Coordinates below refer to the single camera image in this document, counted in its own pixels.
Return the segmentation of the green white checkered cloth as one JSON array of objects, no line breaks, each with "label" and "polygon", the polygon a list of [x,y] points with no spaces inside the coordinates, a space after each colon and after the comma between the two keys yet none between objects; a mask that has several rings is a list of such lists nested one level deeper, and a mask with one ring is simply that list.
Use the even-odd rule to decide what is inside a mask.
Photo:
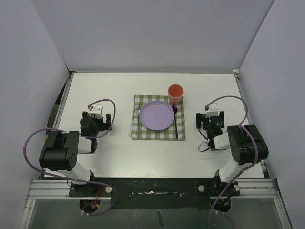
[{"label": "green white checkered cloth", "polygon": [[[139,104],[140,109],[142,107],[152,101],[162,101],[170,106],[169,97],[167,95],[135,95],[134,96],[134,109],[135,105]],[[183,98],[181,98],[179,104],[176,106],[178,111],[176,114],[176,122],[177,122],[177,130],[178,130],[178,139],[175,137],[175,123],[173,122],[170,127],[162,131],[153,131],[146,128],[141,120],[140,120],[140,136],[136,136],[136,129],[137,129],[137,115],[133,112],[132,115],[132,122],[130,127],[130,134],[129,136],[133,140],[185,140],[185,119],[184,119],[184,104]]]}]

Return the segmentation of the silver metal fork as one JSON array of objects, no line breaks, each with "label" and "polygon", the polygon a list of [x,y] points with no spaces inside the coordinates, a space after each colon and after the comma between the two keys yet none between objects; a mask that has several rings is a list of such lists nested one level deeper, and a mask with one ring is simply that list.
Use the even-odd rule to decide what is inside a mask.
[{"label": "silver metal fork", "polygon": [[135,105],[135,113],[137,115],[137,129],[136,129],[136,136],[139,137],[140,136],[140,113],[141,113],[141,109],[140,109],[140,105],[136,104]]}]

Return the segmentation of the purple plastic plate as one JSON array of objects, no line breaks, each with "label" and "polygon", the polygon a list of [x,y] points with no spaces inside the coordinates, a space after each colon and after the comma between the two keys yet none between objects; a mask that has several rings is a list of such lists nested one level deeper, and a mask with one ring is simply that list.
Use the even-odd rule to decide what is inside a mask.
[{"label": "purple plastic plate", "polygon": [[146,128],[153,131],[162,131],[174,122],[174,111],[165,102],[152,101],[142,107],[140,119]]}]

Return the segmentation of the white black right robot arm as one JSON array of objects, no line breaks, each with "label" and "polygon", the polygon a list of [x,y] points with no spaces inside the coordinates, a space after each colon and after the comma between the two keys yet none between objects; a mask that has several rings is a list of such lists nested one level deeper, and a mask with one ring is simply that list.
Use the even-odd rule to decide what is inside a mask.
[{"label": "white black right robot arm", "polygon": [[196,128],[204,137],[207,148],[200,152],[231,150],[232,158],[216,174],[219,179],[212,183],[215,194],[229,190],[229,182],[242,172],[268,158],[269,150],[255,125],[233,125],[224,128],[224,112],[218,116],[196,114]]}]

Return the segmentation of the orange plastic cup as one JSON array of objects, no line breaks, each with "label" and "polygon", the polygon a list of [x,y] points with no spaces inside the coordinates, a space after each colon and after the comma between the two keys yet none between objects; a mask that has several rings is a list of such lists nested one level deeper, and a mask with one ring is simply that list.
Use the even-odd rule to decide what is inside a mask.
[{"label": "orange plastic cup", "polygon": [[173,84],[168,88],[168,97],[169,102],[171,105],[178,105],[182,96],[183,96],[184,90],[183,88],[178,84]]}]

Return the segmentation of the purple plastic spoon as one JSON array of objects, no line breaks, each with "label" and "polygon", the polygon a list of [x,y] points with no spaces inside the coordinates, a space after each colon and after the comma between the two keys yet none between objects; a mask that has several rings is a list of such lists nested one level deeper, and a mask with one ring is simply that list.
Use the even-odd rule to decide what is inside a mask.
[{"label": "purple plastic spoon", "polygon": [[173,109],[173,112],[174,112],[175,137],[176,137],[176,139],[178,139],[178,130],[177,130],[177,122],[176,122],[176,114],[177,114],[178,109],[175,105],[172,105],[172,109]]}]

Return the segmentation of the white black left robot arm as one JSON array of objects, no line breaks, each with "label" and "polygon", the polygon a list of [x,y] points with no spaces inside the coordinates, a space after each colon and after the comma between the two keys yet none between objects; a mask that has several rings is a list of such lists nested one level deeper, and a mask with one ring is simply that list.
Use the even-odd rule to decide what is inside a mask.
[{"label": "white black left robot arm", "polygon": [[98,133],[109,130],[111,123],[110,114],[106,115],[104,121],[101,112],[83,112],[80,131],[49,133],[40,154],[40,166],[71,178],[72,183],[81,184],[82,193],[92,196],[97,190],[94,173],[78,162],[78,155],[95,153]]}]

